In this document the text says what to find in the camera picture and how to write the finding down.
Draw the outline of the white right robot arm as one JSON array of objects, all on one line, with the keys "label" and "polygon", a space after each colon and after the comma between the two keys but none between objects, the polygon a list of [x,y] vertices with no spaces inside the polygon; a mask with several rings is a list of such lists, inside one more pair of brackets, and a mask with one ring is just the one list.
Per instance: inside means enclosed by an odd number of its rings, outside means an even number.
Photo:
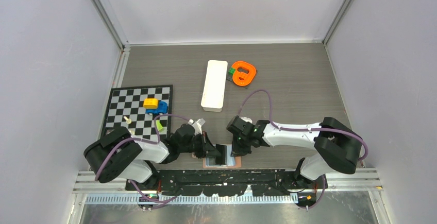
[{"label": "white right robot arm", "polygon": [[232,134],[232,153],[245,156],[253,147],[293,146],[313,149],[316,154],[299,161],[294,181],[308,188],[320,176],[331,171],[352,175],[362,159],[362,138],[337,119],[325,117],[322,122],[306,125],[280,124],[270,120],[252,123],[235,116],[226,128]]}]

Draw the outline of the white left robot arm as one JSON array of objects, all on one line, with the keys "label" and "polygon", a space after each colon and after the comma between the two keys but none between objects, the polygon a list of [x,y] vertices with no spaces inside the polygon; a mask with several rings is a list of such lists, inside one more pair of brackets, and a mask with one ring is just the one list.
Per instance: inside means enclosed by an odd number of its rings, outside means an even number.
[{"label": "white left robot arm", "polygon": [[124,178],[151,190],[158,183],[153,163],[169,164],[182,153],[191,153],[199,159],[223,155],[222,149],[212,145],[207,133],[195,124],[183,124],[160,141],[134,136],[127,128],[119,127],[89,145],[83,155],[96,181],[108,183]]}]

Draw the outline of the brown leather card holder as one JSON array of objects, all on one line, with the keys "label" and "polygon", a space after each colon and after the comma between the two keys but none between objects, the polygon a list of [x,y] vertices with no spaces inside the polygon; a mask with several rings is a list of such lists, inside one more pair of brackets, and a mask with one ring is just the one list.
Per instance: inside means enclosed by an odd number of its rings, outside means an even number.
[{"label": "brown leather card holder", "polygon": [[241,157],[231,157],[229,154],[224,154],[219,157],[197,158],[192,154],[194,159],[201,160],[203,169],[236,169],[242,167]]}]

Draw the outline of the black credit card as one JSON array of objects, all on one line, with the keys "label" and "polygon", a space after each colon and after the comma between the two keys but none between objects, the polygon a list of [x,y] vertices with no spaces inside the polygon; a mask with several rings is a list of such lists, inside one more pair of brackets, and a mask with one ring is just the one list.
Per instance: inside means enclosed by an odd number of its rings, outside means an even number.
[{"label": "black credit card", "polygon": [[216,144],[215,147],[219,152],[219,155],[215,158],[216,165],[219,166],[229,165],[230,160],[228,159],[228,155],[227,155],[228,146],[222,144]]}]

